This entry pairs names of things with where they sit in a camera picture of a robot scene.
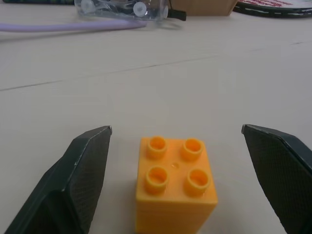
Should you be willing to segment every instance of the cardboard box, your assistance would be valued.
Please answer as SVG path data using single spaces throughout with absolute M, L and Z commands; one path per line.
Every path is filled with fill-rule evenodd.
M 186 11 L 188 16 L 228 16 L 237 0 L 171 0 L 175 10 Z

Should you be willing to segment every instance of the orange lego duplo brick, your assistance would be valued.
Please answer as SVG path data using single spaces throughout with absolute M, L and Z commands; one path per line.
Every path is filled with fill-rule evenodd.
M 217 203 L 202 141 L 161 136 L 141 139 L 137 234 L 196 234 Z

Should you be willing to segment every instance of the white table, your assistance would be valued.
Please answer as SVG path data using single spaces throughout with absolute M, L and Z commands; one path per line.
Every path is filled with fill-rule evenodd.
M 77 20 L 73 6 L 0 4 L 1 22 Z M 275 128 L 312 147 L 311 19 L 173 22 L 0 33 L 0 233 L 71 140 L 102 125 L 113 135 L 90 234 L 133 233 L 139 141 L 153 135 L 206 143 L 219 205 L 201 234 L 285 233 L 240 130 Z

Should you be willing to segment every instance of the white plastic part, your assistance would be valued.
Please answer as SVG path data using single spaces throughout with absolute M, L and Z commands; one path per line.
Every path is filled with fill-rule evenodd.
M 165 6 L 165 9 L 164 9 L 164 18 L 167 18 L 167 17 L 168 17 L 168 12 L 169 12 L 168 6 Z
M 138 17 L 143 17 L 145 16 L 146 14 L 146 10 L 147 10 L 147 7 L 146 5 L 141 2 L 141 1 L 138 1 L 134 6 L 133 6 L 133 12 L 136 16 Z
M 96 7 L 94 6 L 94 3 L 92 0 L 82 0 L 80 7 L 85 14 L 96 11 Z

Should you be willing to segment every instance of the clear plastic container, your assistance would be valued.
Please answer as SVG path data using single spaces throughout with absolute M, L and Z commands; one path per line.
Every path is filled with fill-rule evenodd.
M 78 13 L 86 16 L 162 20 L 168 16 L 167 0 L 75 0 Z

